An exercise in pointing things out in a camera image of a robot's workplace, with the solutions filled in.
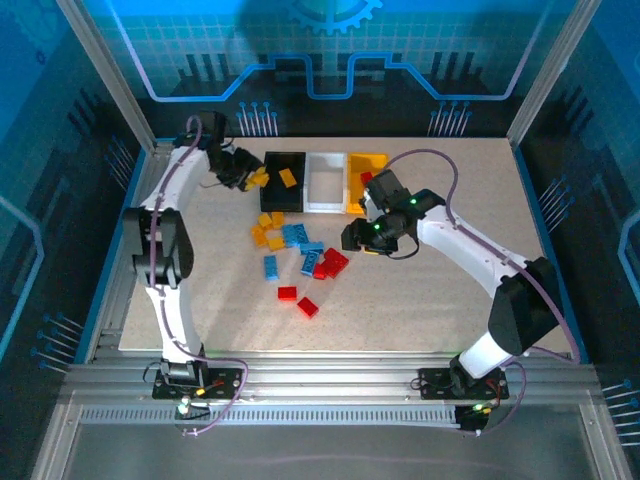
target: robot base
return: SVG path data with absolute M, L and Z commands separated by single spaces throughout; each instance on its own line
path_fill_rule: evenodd
M 509 398 L 509 386 L 507 378 L 502 370 L 496 368 L 487 374 L 481 381 L 467 388 L 464 396 L 454 393 L 451 370 L 449 368 L 421 368 L 418 370 L 420 382 L 420 398 L 422 400 L 493 400 L 496 392 L 487 385 L 487 380 L 493 380 L 495 385 L 500 385 L 500 398 Z
M 226 399 L 234 397 L 242 381 L 242 369 L 240 368 L 209 368 L 207 372 L 208 385 L 169 385 L 160 370 L 156 373 L 153 384 L 152 398 L 154 400 L 180 400 L 185 395 L 202 399 Z M 196 391 L 204 389 L 204 393 L 198 395 Z

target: yellow tray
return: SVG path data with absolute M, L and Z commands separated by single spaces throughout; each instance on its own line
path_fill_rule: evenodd
M 364 195 L 360 174 L 371 172 L 375 177 L 389 161 L 386 153 L 350 153 L 347 157 L 347 213 L 363 214 L 358 201 Z

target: glass panel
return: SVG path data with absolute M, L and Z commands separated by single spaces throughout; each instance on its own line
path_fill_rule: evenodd
M 0 476 L 8 480 L 29 477 L 139 146 L 55 2 L 0 2 L 0 11 Z M 79 327 L 45 323 L 58 312 Z
M 160 137 L 199 108 L 238 136 L 504 136 L 573 4 L 87 2 Z

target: yellow lego brick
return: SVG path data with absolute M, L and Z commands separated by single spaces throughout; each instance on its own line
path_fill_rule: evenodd
M 258 217 L 258 223 L 262 228 L 270 227 L 272 225 L 271 217 L 268 213 L 263 213 Z
M 284 183 L 284 186 L 287 188 L 291 188 L 294 185 L 297 185 L 298 182 L 296 182 L 296 179 L 293 176 L 293 173 L 291 173 L 291 170 L 289 170 L 288 168 L 285 168 L 284 170 L 280 170 L 280 178 L 282 178 L 282 182 Z
M 251 236 L 253 241 L 256 242 L 256 247 L 264 247 L 267 244 L 267 236 L 264 234 L 264 229 L 260 225 L 251 227 Z
M 283 237 L 275 237 L 269 239 L 269 250 L 275 252 L 276 250 L 280 250 L 284 248 L 284 238 Z
M 269 175 L 266 173 L 256 173 L 251 177 L 251 182 L 261 187 L 266 187 L 267 183 L 269 183 Z
M 273 221 L 273 228 L 281 228 L 284 225 L 284 213 L 272 212 L 271 220 Z

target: red lego brick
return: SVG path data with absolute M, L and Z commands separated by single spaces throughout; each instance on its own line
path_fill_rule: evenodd
M 349 259 L 334 248 L 330 248 L 324 253 L 325 261 L 322 266 L 331 278 L 336 278 L 338 274 L 349 264 Z
M 324 280 L 327 278 L 327 272 L 324 270 L 324 265 L 322 263 L 316 263 L 316 266 L 313 269 L 313 278 L 317 278 L 318 280 Z
M 278 299 L 284 302 L 295 302 L 298 299 L 296 287 L 278 287 Z
M 371 172 L 364 172 L 360 174 L 360 180 L 362 180 L 362 184 L 366 185 L 369 183 L 369 180 L 373 178 L 373 174 Z
M 302 310 L 309 318 L 318 313 L 318 307 L 316 307 L 316 305 L 307 297 L 304 297 L 298 302 L 298 307 L 300 307 L 300 310 Z

